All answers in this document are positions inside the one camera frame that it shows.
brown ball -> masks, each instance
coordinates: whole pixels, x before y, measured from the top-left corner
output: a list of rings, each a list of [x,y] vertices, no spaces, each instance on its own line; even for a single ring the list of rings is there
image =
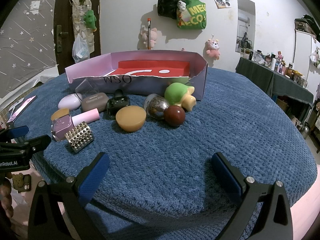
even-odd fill
[[[169,106],[164,111],[164,120],[171,126],[180,126],[186,119],[186,113],[180,106]]]

purple box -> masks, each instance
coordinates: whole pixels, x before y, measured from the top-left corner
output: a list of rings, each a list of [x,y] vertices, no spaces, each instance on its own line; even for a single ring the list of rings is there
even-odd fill
[[[132,66],[136,66],[135,71],[132,71]],[[90,58],[67,67],[66,73],[72,91],[85,78],[90,78],[100,92],[104,93],[113,93],[121,89],[126,94],[155,93],[163,96],[170,84],[179,82],[194,86],[193,96],[201,100],[204,96],[207,67],[207,61],[196,52],[136,50],[113,52]],[[125,69],[128,69],[127,73],[117,74]]]

metal grater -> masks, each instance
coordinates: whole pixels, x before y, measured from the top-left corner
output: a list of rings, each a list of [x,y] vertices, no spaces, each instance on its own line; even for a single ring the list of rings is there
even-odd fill
[[[75,153],[86,147],[94,139],[93,133],[86,122],[74,127],[71,131],[65,134]]]

blue textured cloth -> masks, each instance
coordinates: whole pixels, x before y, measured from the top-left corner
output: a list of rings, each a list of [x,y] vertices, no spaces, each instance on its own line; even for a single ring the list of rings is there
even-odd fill
[[[39,87],[15,127],[27,125],[27,138],[50,135],[50,116],[69,93],[65,74]],[[130,95],[132,105],[144,99]],[[67,141],[52,142],[33,161],[57,182],[76,176],[100,151],[109,154],[110,169],[94,196],[99,208],[87,210],[110,239],[214,239],[235,210],[212,171],[209,160],[217,151],[244,176],[283,181],[290,205],[317,176],[312,153],[285,113],[247,78],[224,70],[208,69],[204,99],[178,128],[148,119],[126,133],[103,113],[89,126],[95,140],[78,154],[69,152]]]

brown wooden door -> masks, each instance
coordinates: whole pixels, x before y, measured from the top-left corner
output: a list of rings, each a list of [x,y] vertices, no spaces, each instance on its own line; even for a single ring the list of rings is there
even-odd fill
[[[97,31],[94,32],[94,52],[90,54],[90,58],[101,55],[100,49],[100,25],[99,25],[99,4],[100,0],[91,0],[92,10],[97,18]],[[75,41],[73,33],[72,22],[72,4],[71,0],[56,0],[54,6],[53,18],[53,37],[54,43],[57,44],[57,25],[62,26],[62,32],[68,32],[67,35],[62,36],[62,52],[57,52],[57,45],[55,46],[56,60],[58,64],[59,74],[65,73],[65,68],[73,65],[75,62],[72,58],[72,47]]]

